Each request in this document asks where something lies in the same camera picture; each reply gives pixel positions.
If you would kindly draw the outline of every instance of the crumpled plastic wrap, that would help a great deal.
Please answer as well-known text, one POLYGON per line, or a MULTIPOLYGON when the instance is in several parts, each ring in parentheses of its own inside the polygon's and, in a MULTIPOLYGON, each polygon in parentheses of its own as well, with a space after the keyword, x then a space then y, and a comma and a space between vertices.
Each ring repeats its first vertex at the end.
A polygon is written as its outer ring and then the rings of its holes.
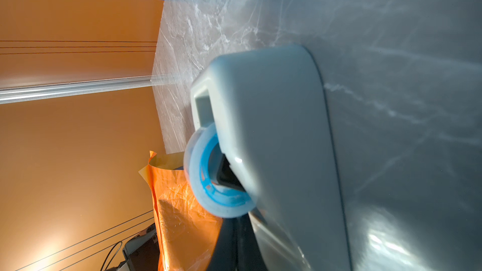
POLYGON ((268 27, 258 35, 259 15, 265 6, 262 0, 255 0, 256 6, 253 3, 252 0, 164 1, 152 82, 167 153, 183 151, 195 131, 190 87, 199 73, 217 56, 272 46, 259 43, 262 36, 267 37, 267 30, 270 38, 278 39, 278 18, 263 21, 268 27))
POLYGON ((206 270, 219 236, 222 218, 199 205, 183 170, 183 154, 156 156, 139 171, 152 191, 159 239, 159 271, 206 270))

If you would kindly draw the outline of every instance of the marble tile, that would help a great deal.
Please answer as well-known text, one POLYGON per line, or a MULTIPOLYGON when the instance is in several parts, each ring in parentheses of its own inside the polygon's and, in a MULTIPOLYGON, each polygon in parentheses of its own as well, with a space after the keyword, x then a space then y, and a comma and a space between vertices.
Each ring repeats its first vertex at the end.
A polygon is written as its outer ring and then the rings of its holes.
POLYGON ((175 81, 155 87, 166 151, 193 133, 190 84, 214 57, 304 45, 325 87, 353 268, 480 268, 480 3, 166 0, 153 70, 175 81), (410 255, 367 248, 373 232, 410 255))

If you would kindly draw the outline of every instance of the black cable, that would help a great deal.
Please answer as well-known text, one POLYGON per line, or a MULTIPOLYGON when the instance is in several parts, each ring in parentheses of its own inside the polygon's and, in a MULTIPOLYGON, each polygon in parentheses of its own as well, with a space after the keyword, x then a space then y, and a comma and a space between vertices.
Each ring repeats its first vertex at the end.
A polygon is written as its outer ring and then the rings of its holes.
POLYGON ((119 250, 122 248, 122 241, 120 243, 120 246, 119 248, 117 249, 116 253, 114 253, 114 256, 112 256, 112 258, 110 259, 109 263, 107 264, 107 267, 105 268, 106 270, 109 268, 109 265, 110 263, 112 262, 112 260, 114 259, 114 257, 116 256, 116 254, 119 252, 119 250))
MULTIPOLYGON (((134 233, 133 235, 131 235, 131 236, 123 239, 123 241, 125 241, 125 240, 127 240, 127 239, 129 239, 129 238, 132 238, 133 236, 135 236, 136 234, 138 234, 138 233, 140 233, 140 232, 134 233)), ((80 261, 76 261, 75 263, 73 263, 73 264, 71 264, 71 265, 68 265, 68 266, 65 267, 65 268, 62 268, 62 269, 60 269, 59 271, 63 271, 63 270, 65 270, 65 269, 69 268, 69 267, 72 267, 73 265, 75 265, 75 264, 77 264, 77 263, 80 263, 80 262, 83 261, 84 259, 87 259, 87 258, 89 258, 89 257, 91 257, 91 256, 94 256, 94 255, 96 255, 97 253, 102 252, 102 251, 106 250, 106 249, 109 248, 109 247, 112 247, 113 245, 115 245, 115 244, 112 244, 112 245, 110 245, 110 246, 107 246, 107 247, 105 247, 104 249, 99 250, 99 251, 95 252, 94 254, 91 254, 90 256, 84 257, 84 258, 81 259, 80 261)))
POLYGON ((114 256, 112 256, 112 258, 110 259, 110 262, 107 264, 107 267, 105 268, 107 270, 107 268, 109 268, 109 265, 110 263, 112 262, 112 260, 114 259, 114 257, 116 256, 116 254, 119 252, 119 249, 122 248, 122 241, 118 241, 116 244, 114 244, 111 248, 111 250, 109 251, 109 253, 107 253, 107 256, 105 257, 105 260, 104 262, 102 263, 102 267, 100 267, 100 271, 102 271, 102 269, 104 268, 104 265, 105 265, 105 262, 107 261, 107 259, 109 258, 109 255, 110 253, 112 252, 112 250, 114 250, 114 248, 117 246, 117 244, 120 243, 120 246, 119 248, 117 249, 116 253, 114 254, 114 256))
POLYGON ((143 215, 145 215, 145 214, 148 214, 148 213, 150 213, 150 212, 152 212, 152 211, 153 211, 153 210, 149 210, 148 212, 145 212, 145 213, 143 213, 143 214, 141 214, 141 215, 138 215, 138 216, 136 216, 135 218, 132 218, 132 219, 130 219, 130 220, 125 221, 124 223, 121 223, 121 224, 116 225, 116 226, 114 226, 114 227, 111 227, 111 228, 109 228, 109 229, 107 229, 107 230, 104 230, 104 231, 101 232, 101 233, 98 233, 98 234, 96 234, 96 235, 93 235, 93 236, 91 236, 90 238, 87 238, 87 239, 85 239, 85 240, 83 240, 83 241, 80 241, 80 242, 78 242, 78 243, 75 243, 75 244, 73 244, 73 245, 71 245, 71 246, 69 246, 69 247, 67 247, 67 248, 64 248, 64 249, 59 250, 59 251, 57 251, 57 252, 55 252, 55 253, 52 253, 52 254, 49 255, 49 256, 46 256, 46 257, 44 257, 44 258, 41 258, 40 260, 35 261, 35 262, 33 262, 33 263, 30 263, 30 264, 28 264, 27 266, 24 266, 24 267, 22 267, 22 268, 20 268, 20 269, 17 269, 17 270, 15 270, 15 271, 19 271, 19 270, 21 270, 21 269, 23 269, 23 268, 27 268, 27 267, 30 266, 30 265, 33 265, 33 264, 35 264, 35 263, 38 263, 38 262, 40 262, 41 260, 44 260, 44 259, 46 259, 46 258, 48 258, 48 257, 51 257, 52 255, 55 255, 55 254, 57 254, 57 253, 60 253, 60 252, 62 252, 62 251, 64 251, 64 250, 67 250, 67 249, 69 249, 69 248, 72 248, 72 247, 75 246, 75 245, 78 245, 78 244, 80 244, 80 243, 83 243, 83 242, 85 242, 85 241, 87 241, 87 240, 89 240, 89 239, 91 239, 91 238, 93 238, 93 237, 96 237, 96 236, 98 236, 98 235, 100 235, 100 234, 102 234, 102 233, 104 233, 104 232, 108 232, 108 231, 111 230, 111 229, 114 229, 114 228, 116 228, 116 227, 118 227, 118 226, 121 226, 121 225, 127 223, 127 222, 130 222, 130 221, 132 221, 132 220, 134 220, 134 219, 137 219, 138 217, 141 217, 141 216, 143 216, 143 215))
MULTIPOLYGON (((145 220, 145 221, 142 221, 142 222, 140 222, 139 224, 136 224, 136 225, 134 225, 134 226, 132 226, 132 227, 129 227, 128 229, 123 230, 123 231, 121 231, 121 232, 119 232, 119 233, 123 233, 124 231, 127 231, 127 230, 129 230, 129 229, 131 229, 131 228, 133 228, 133 227, 135 227, 135 226, 137 226, 137 225, 140 225, 140 224, 142 224, 142 223, 144 223, 144 222, 147 222, 148 220, 152 220, 153 218, 154 218, 154 217, 152 217, 152 218, 150 218, 150 219, 147 219, 147 220, 145 220)), ((76 255, 77 253, 82 252, 82 251, 84 251, 84 250, 86 250, 86 249, 89 249, 89 248, 92 247, 92 246, 95 246, 95 245, 97 245, 97 244, 99 244, 99 243, 102 243, 103 241, 108 240, 108 239, 110 239, 110 238, 118 235, 119 233, 116 233, 116 234, 114 234, 113 236, 110 236, 110 237, 108 237, 108 238, 106 238, 106 239, 103 239, 103 240, 101 240, 100 242, 97 242, 97 243, 95 243, 95 244, 93 244, 93 245, 90 245, 90 246, 87 247, 87 248, 84 248, 84 249, 82 249, 82 250, 80 250, 80 251, 77 251, 77 252, 74 253, 74 254, 71 254, 71 255, 69 255, 69 256, 66 256, 66 257, 64 257, 63 259, 60 259, 60 260, 58 260, 58 261, 56 261, 56 262, 54 262, 54 263, 51 263, 51 264, 48 265, 48 266, 45 266, 45 267, 43 267, 43 268, 41 268, 41 269, 38 269, 37 271, 43 270, 43 269, 45 269, 45 268, 47 268, 47 267, 50 267, 51 265, 55 265, 56 263, 61 262, 61 261, 63 261, 64 259, 67 259, 67 258, 69 258, 69 257, 71 257, 71 256, 74 256, 74 255, 76 255)))

